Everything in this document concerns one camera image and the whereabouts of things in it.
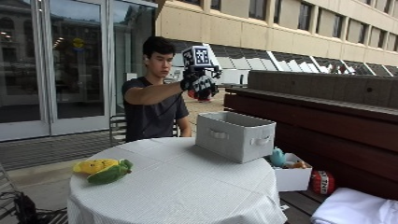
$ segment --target table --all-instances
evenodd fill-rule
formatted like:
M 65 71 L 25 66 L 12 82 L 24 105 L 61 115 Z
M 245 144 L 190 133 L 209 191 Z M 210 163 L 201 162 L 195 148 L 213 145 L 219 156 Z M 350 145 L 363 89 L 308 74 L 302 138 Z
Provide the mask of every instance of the table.
M 129 159 L 131 173 L 107 185 L 70 178 L 68 222 L 285 223 L 274 171 L 262 159 L 234 163 L 195 146 L 195 138 L 118 145 L 89 159 Z

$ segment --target building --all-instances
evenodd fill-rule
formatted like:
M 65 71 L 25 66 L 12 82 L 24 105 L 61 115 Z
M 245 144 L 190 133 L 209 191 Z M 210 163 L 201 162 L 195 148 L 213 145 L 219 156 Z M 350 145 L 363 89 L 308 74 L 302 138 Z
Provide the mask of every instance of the building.
M 395 0 L 0 0 L 0 141 L 105 130 L 150 35 L 209 46 L 218 84 L 251 69 L 398 75 Z
M 233 74 L 274 69 L 392 77 L 395 2 L 167 0 L 159 3 L 155 33 L 207 43 L 223 71 Z M 238 81 L 238 76 L 223 78 Z

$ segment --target glass door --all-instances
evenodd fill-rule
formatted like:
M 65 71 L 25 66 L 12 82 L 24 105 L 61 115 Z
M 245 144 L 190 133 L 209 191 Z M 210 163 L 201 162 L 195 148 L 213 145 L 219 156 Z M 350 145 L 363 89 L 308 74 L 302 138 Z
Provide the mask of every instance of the glass door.
M 0 2 L 0 141 L 49 134 L 34 1 Z
M 103 0 L 44 1 L 50 134 L 107 127 Z

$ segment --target teal plush toy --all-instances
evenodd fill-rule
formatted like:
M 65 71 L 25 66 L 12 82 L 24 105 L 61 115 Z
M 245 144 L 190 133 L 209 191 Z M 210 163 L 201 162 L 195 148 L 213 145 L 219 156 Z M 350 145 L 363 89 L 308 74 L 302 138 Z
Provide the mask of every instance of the teal plush toy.
M 286 162 L 283 151 L 278 147 L 275 147 L 273 150 L 273 155 L 270 156 L 270 161 L 273 163 L 273 166 L 275 166 L 275 167 L 282 167 Z

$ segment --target black glove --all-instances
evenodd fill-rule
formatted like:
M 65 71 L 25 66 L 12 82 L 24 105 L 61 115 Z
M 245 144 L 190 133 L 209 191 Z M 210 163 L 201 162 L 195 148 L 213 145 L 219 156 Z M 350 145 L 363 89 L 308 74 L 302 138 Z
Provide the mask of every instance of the black glove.
M 207 76 L 201 76 L 198 80 L 193 82 L 194 92 L 210 91 L 214 86 L 215 83 L 213 79 Z
M 183 91 L 190 91 L 194 89 L 193 83 L 198 80 L 195 74 L 183 74 L 183 79 L 179 82 L 179 87 Z

